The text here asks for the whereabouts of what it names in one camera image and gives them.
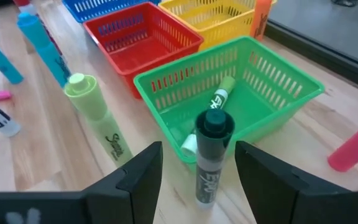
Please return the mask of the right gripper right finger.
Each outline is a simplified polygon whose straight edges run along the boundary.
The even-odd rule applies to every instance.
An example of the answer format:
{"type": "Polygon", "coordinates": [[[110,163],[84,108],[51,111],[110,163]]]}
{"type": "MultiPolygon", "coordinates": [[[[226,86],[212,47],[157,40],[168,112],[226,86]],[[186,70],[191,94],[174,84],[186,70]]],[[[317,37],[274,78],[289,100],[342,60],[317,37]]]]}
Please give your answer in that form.
{"type": "Polygon", "coordinates": [[[240,182],[257,224],[358,224],[358,191],[237,141],[240,182]]]}

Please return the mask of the thick dark green Expo marker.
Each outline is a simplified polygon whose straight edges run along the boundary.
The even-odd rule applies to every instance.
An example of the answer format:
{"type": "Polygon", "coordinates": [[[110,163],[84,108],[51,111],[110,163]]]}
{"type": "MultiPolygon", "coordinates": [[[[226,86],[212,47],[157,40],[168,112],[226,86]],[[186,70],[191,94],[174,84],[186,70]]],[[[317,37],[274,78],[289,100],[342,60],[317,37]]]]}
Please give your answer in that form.
{"type": "Polygon", "coordinates": [[[196,201],[203,209],[214,205],[234,128],[232,116],[222,109],[208,109],[196,118],[196,201]]]}

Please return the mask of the red plastic basket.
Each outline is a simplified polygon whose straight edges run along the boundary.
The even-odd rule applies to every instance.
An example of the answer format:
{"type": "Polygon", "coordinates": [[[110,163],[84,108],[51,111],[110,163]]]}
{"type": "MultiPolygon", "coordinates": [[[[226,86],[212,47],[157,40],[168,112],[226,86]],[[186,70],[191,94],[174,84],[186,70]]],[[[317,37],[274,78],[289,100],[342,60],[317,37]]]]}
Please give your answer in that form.
{"type": "Polygon", "coordinates": [[[196,53],[204,38],[151,2],[127,7],[84,23],[84,27],[134,98],[134,78],[196,53]]]}

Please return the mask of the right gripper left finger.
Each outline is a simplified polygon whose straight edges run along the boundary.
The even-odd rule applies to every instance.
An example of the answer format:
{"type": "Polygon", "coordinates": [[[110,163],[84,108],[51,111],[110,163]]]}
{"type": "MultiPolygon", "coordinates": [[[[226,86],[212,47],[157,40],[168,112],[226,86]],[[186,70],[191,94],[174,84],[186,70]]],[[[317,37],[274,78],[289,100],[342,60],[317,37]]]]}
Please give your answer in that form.
{"type": "Polygon", "coordinates": [[[0,224],[152,224],[162,164],[156,141],[80,191],[0,192],[0,224]]]}

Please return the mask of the yellow plastic basket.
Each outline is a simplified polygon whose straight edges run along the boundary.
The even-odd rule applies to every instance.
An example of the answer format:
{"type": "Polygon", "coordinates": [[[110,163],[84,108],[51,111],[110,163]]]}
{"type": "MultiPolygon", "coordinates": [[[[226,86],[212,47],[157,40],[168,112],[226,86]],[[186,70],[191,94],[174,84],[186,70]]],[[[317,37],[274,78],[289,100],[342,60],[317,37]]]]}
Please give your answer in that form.
{"type": "Polygon", "coordinates": [[[205,50],[249,35],[257,0],[168,0],[158,4],[169,15],[204,38],[205,50]]]}

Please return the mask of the green plastic basket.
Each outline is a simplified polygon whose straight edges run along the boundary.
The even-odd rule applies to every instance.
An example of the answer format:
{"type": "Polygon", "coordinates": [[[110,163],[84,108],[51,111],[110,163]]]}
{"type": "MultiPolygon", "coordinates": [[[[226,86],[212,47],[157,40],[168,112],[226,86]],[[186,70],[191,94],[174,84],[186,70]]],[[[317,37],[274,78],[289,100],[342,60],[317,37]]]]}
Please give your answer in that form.
{"type": "Polygon", "coordinates": [[[235,79],[224,104],[236,123],[234,142],[258,141],[324,91],[320,81],[245,36],[141,73],[135,87],[177,158],[189,166],[195,155],[181,145],[225,77],[235,79]]]}

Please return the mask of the black aluminium table frame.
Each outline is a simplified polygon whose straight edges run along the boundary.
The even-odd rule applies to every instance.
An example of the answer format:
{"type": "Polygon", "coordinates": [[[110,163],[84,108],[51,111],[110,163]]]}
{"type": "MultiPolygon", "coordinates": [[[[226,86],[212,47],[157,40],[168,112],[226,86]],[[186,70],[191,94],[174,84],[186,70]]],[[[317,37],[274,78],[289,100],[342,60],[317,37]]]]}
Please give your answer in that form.
{"type": "Polygon", "coordinates": [[[265,35],[358,85],[358,59],[341,53],[271,19],[267,21],[265,35]]]}

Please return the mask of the orange highlighter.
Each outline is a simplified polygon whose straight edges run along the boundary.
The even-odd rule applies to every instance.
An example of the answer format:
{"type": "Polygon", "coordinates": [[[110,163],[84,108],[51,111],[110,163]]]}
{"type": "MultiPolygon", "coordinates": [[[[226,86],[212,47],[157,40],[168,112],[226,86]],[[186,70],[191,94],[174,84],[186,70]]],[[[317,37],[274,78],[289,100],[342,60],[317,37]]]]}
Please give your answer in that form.
{"type": "Polygon", "coordinates": [[[273,0],[256,0],[250,36],[262,41],[273,0]]]}

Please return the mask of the thick light green Expo marker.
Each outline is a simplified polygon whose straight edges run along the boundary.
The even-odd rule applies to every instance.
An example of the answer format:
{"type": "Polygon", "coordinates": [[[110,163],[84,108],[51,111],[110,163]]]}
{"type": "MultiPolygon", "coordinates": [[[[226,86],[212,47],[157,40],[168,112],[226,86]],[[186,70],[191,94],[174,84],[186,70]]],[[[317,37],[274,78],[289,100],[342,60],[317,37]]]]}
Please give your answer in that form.
{"type": "MultiPolygon", "coordinates": [[[[208,101],[207,109],[223,109],[235,84],[235,78],[230,76],[224,77],[220,82],[218,89],[213,93],[212,97],[208,101]]],[[[197,142],[195,128],[191,130],[191,133],[186,137],[180,149],[185,157],[191,157],[196,154],[197,142]]]]}

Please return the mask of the pink highlighter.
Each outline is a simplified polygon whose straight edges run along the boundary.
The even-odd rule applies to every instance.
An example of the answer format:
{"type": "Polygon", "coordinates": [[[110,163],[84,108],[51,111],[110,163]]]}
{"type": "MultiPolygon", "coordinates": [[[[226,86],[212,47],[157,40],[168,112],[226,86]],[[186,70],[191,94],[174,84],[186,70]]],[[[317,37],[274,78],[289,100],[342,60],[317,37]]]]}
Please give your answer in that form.
{"type": "Polygon", "coordinates": [[[347,172],[357,163],[358,131],[328,157],[328,164],[339,172],[347,172]]]}

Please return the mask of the light green Sharpie highlighter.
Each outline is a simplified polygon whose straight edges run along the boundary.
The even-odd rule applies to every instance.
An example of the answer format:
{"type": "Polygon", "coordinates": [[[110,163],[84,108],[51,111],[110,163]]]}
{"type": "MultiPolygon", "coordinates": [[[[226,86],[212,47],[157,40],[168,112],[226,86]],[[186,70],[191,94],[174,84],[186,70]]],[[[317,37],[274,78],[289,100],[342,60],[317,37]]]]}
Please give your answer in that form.
{"type": "Polygon", "coordinates": [[[96,139],[117,167],[133,158],[94,76],[72,74],[64,87],[64,93],[85,117],[96,139]]]}

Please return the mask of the blue plastic basket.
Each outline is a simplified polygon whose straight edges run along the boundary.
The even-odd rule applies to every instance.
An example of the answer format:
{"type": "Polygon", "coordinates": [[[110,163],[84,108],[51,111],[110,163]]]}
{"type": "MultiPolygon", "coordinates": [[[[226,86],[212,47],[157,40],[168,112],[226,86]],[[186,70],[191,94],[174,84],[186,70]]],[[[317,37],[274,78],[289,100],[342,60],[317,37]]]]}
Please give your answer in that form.
{"type": "Polygon", "coordinates": [[[158,5],[162,0],[62,0],[63,5],[78,23],[103,16],[143,2],[158,5]]]}

